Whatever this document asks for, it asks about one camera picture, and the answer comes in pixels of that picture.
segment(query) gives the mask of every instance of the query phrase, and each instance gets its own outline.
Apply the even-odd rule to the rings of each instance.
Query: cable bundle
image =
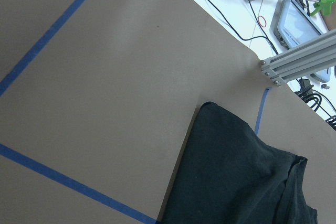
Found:
[[[305,103],[309,103],[311,101],[313,101],[313,105],[311,105],[310,107],[316,112],[318,109],[323,110],[328,116],[329,118],[326,119],[326,122],[334,129],[336,130],[336,115],[331,116],[322,106],[322,98],[324,98],[329,104],[330,106],[333,108],[334,112],[336,113],[336,108],[334,107],[334,105],[330,102],[330,100],[322,93],[320,93],[317,90],[312,89],[314,87],[314,85],[309,85],[307,87],[305,87],[303,85],[303,80],[302,78],[300,79],[301,81],[297,80],[298,83],[300,84],[301,88],[299,91],[296,91],[295,94],[300,97],[302,99],[302,101],[304,101]]]

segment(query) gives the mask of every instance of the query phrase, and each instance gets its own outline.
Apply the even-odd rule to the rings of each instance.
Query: table surface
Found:
[[[0,2],[3,78],[74,0]],[[85,0],[42,47],[0,97],[1,224],[139,223],[13,151],[160,219],[198,108],[213,101],[253,129],[272,85],[193,0]],[[283,85],[268,94],[258,137],[308,159],[305,200],[319,223],[336,223],[336,131]]]
[[[216,21],[218,21],[228,32],[230,32],[236,39],[238,39],[245,46],[249,47],[254,51],[260,60],[272,57],[275,55],[270,44],[266,39],[257,38],[249,41],[241,40],[234,31],[228,26],[224,21],[220,13],[207,1],[207,0],[194,0],[196,1],[205,11],[207,11]],[[218,9],[225,15],[232,26],[238,31],[238,33],[245,39],[262,36],[262,32],[257,25],[257,22],[253,16],[251,8],[248,4],[248,0],[211,0]],[[251,2],[252,7],[257,16],[262,16],[266,21],[266,27],[264,31],[276,47],[279,53],[284,52],[287,48],[283,47],[276,36],[273,33],[275,22],[273,22],[273,16],[276,10],[279,9],[282,0],[254,0]],[[310,9],[314,10],[313,4],[310,4]],[[313,21],[319,26],[319,28],[326,33],[328,28],[326,27],[322,16],[320,13],[312,17]],[[336,93],[333,91],[336,87],[336,77],[334,74],[334,69],[332,68],[331,80],[327,83],[331,88],[329,90],[322,89],[319,81],[313,79],[312,77],[304,77],[310,80],[311,84],[314,85],[314,89],[321,92],[329,98],[329,100],[336,104]],[[299,83],[294,80],[288,82],[288,86],[292,91],[298,91],[300,89]],[[325,99],[322,101],[322,107],[331,115],[335,115],[332,107],[327,103]],[[319,109],[317,113],[323,118],[327,119],[329,116]]]

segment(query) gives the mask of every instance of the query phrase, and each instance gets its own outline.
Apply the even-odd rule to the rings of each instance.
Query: red rubber band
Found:
[[[259,18],[263,18],[263,20],[264,20],[264,22],[265,22],[265,25],[264,25],[264,26],[260,23]],[[259,23],[259,25],[260,25],[262,28],[265,28],[265,27],[267,26],[267,22],[266,22],[265,18],[262,17],[261,15],[258,16],[258,23]]]

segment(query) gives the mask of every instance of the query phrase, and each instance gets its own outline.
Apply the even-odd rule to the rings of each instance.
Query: white table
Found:
[[[206,12],[208,12],[215,20],[217,20],[228,32],[230,32],[235,38],[237,38],[245,46],[249,47],[252,51],[256,53],[260,60],[272,57],[275,55],[274,51],[271,49],[268,41],[263,38],[257,38],[250,41],[241,40],[234,31],[225,23],[224,19],[218,13],[218,11],[207,1],[207,0],[194,0],[196,1]],[[251,38],[255,36],[262,36],[262,32],[256,23],[253,13],[248,4],[248,0],[211,0],[225,15],[231,25],[238,31],[238,33],[243,38]],[[269,39],[273,42],[279,53],[287,50],[283,47],[276,36],[273,33],[274,22],[273,16],[275,11],[279,9],[282,0],[254,0],[251,2],[252,7],[257,16],[264,17],[266,21],[266,27],[264,31],[268,35]],[[310,3],[310,10],[314,10],[313,4]],[[318,13],[312,17],[314,22],[319,26],[319,28],[325,33],[328,31],[321,15]],[[334,74],[334,69],[332,69],[331,80],[327,83],[331,88],[329,90],[322,89],[322,83],[316,81],[312,77],[304,77],[310,79],[311,84],[314,85],[314,89],[323,93],[329,98],[329,100],[336,105],[336,77]],[[288,83],[288,86],[293,91],[298,91],[300,89],[299,83],[294,80]],[[331,115],[335,115],[332,107],[330,107],[325,99],[322,101],[323,108]],[[319,109],[317,113],[323,118],[327,119],[329,116]]]

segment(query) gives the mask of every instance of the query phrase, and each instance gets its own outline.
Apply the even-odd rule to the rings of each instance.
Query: blue tape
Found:
[[[85,0],[75,0],[0,82],[0,97]]]
[[[254,129],[254,132],[256,133],[256,135],[258,135],[258,133],[259,133],[261,116],[262,116],[262,111],[264,110],[266,97],[267,97],[268,91],[270,91],[271,89],[272,88],[266,88],[263,95],[262,95],[262,98],[261,98],[261,103],[260,103],[259,112],[258,112],[258,116],[257,116],[256,127]]]
[[[0,155],[17,162],[18,164],[21,164],[28,169],[31,169],[37,173],[40,173],[43,176],[46,176],[47,178],[50,178],[66,187],[69,187],[85,196],[88,196],[91,199],[94,199],[110,208],[113,208],[114,210],[117,210],[129,217],[132,217],[133,219],[136,219],[142,223],[145,224],[160,224],[157,220],[142,214],[141,212],[126,206],[123,203],[120,203],[109,196],[106,196],[66,175],[63,175],[27,156],[22,155],[19,152],[16,152],[15,150],[8,148],[7,146],[0,144]]]

